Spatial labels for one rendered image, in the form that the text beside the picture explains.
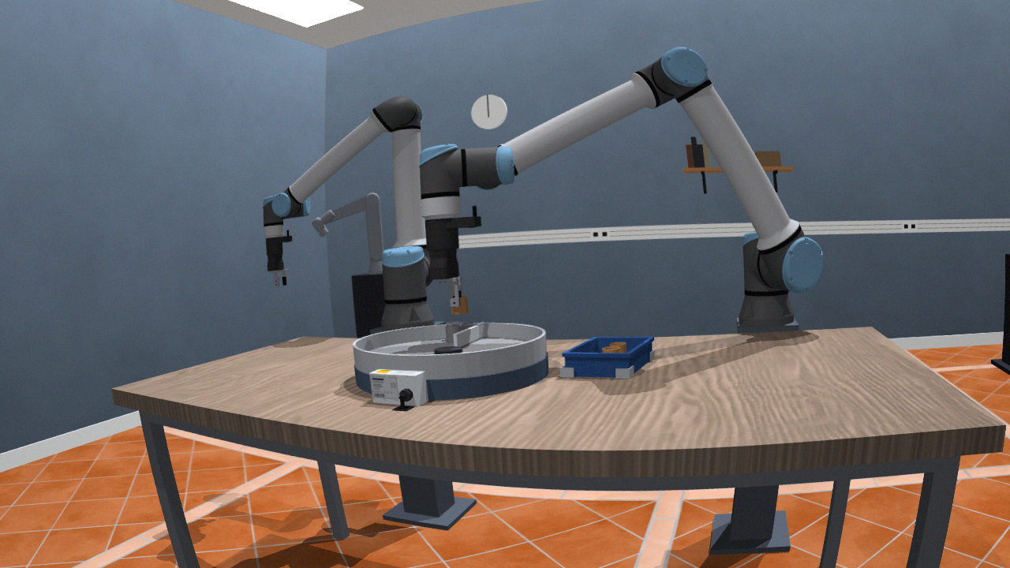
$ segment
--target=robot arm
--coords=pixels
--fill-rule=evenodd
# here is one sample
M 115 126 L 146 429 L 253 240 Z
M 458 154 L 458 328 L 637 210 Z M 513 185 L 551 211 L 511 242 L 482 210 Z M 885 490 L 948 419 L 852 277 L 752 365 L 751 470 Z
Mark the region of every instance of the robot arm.
M 438 226 L 460 212 L 460 188 L 486 189 L 512 183 L 515 176 L 549 156 L 642 108 L 655 108 L 676 99 L 701 132 L 756 230 L 758 243 L 745 238 L 756 257 L 745 253 L 745 298 L 739 325 L 761 327 L 793 321 L 788 292 L 806 291 L 816 284 L 823 268 L 820 248 L 804 238 L 800 223 L 785 207 L 719 95 L 708 80 L 708 69 L 687 48 L 667 52 L 653 64 L 618 87 L 599 95 L 496 149 L 461 150 L 445 145 L 421 153 L 421 211 L 426 221 L 428 248 L 435 234 L 450 278 L 459 276 L 456 250 L 459 238 L 451 227 Z
M 421 243 L 420 178 L 418 172 L 421 109 L 407 97 L 394 97 L 372 110 L 364 122 L 302 174 L 282 193 L 264 199 L 263 225 L 267 239 L 267 270 L 275 285 L 287 285 L 284 269 L 284 219 L 309 214 L 309 196 L 383 132 L 393 135 L 393 185 L 396 199 L 397 247 Z

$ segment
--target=blue joint cap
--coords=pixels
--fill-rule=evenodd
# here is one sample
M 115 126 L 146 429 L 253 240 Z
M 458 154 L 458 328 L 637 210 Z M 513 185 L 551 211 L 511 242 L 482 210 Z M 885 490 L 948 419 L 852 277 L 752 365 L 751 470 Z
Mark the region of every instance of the blue joint cap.
M 782 280 L 792 292 L 806 292 L 814 287 L 824 272 L 824 252 L 813 239 L 797 239 L 782 261 Z
M 708 66 L 694 50 L 674 48 L 660 58 L 663 72 L 685 87 L 697 87 L 708 77 Z
M 400 247 L 382 252 L 382 265 L 389 268 L 403 268 L 424 260 L 424 249 L 420 247 Z
M 270 198 L 270 207 L 274 209 L 274 214 L 284 218 L 291 212 L 291 198 L 287 193 L 278 193 Z
M 457 148 L 460 147 L 456 146 L 454 144 L 443 144 L 441 146 L 433 146 L 431 148 L 425 148 L 424 150 L 421 151 L 421 166 L 423 166 L 424 163 L 427 162 L 428 160 L 431 160 L 432 158 L 437 158 L 442 154 L 452 152 Z
M 512 160 L 512 149 L 499 146 L 495 154 L 495 167 L 498 169 L 498 181 L 509 184 L 515 181 L 515 162 Z

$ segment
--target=blue plastic crate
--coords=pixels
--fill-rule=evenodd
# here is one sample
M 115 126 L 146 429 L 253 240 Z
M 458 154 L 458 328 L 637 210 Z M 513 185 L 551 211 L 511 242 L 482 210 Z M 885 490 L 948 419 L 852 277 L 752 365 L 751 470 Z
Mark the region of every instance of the blue plastic crate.
M 634 367 L 637 373 L 649 362 L 652 340 L 655 338 L 593 338 L 588 342 L 566 351 L 565 366 L 575 370 L 577 377 L 614 377 L 617 369 Z M 624 342 L 627 353 L 602 353 L 602 349 L 614 342 Z

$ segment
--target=tiled floor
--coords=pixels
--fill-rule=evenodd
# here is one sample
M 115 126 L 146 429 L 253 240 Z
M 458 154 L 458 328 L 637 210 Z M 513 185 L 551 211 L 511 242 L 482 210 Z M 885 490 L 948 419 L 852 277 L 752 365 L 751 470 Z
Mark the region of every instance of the tiled floor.
M 1010 420 L 1000 346 L 910 352 Z M 450 531 L 382 518 L 396 478 L 339 468 L 350 537 L 329 537 L 314 462 L 170 431 L 169 449 L 203 567 L 816 567 L 829 484 L 784 486 L 792 550 L 708 556 L 732 490 L 605 494 L 457 485 L 478 504 Z M 1010 455 L 962 459 L 943 568 L 1010 568 Z M 853 480 L 838 565 L 905 566 L 921 475 Z M 172 568 L 139 429 L 0 472 L 0 568 Z

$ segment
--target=metal table leg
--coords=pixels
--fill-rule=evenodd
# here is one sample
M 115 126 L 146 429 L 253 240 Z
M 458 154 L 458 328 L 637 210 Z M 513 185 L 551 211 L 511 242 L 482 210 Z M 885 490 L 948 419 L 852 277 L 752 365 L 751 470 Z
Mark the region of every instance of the metal table leg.
M 960 457 L 937 460 L 936 469 L 922 476 L 919 514 L 915 517 L 908 568 L 939 568 L 950 509 L 953 507 L 953 493 L 957 488 L 960 462 Z
M 789 552 L 786 511 L 775 510 L 778 500 L 778 485 L 734 489 L 732 514 L 712 522 L 709 554 Z
M 319 481 L 322 483 L 322 494 L 326 498 L 326 512 L 329 514 L 329 532 L 334 541 L 342 541 L 350 535 L 347 530 L 347 517 L 343 514 L 343 501 L 340 499 L 340 484 L 336 479 L 336 464 L 320 462 Z
M 165 427 L 150 421 L 143 412 L 140 412 L 140 427 L 143 429 L 150 473 L 155 476 L 155 487 L 162 503 L 162 514 L 165 515 L 165 526 L 169 530 L 176 563 L 179 568 L 200 568 L 196 550 L 193 549 L 193 539 L 186 525 L 186 513 L 179 499 L 179 487 L 176 485 L 176 475 L 172 471 L 172 459 L 169 457 L 169 444 L 165 440 Z
M 386 520 L 448 531 L 477 504 L 477 499 L 458 499 L 451 481 L 400 476 L 403 501 L 382 515 Z
M 834 568 L 838 562 L 841 527 L 845 523 L 845 507 L 848 505 L 848 479 L 835 481 L 831 490 L 831 508 L 827 512 L 827 532 L 824 533 L 820 568 Z

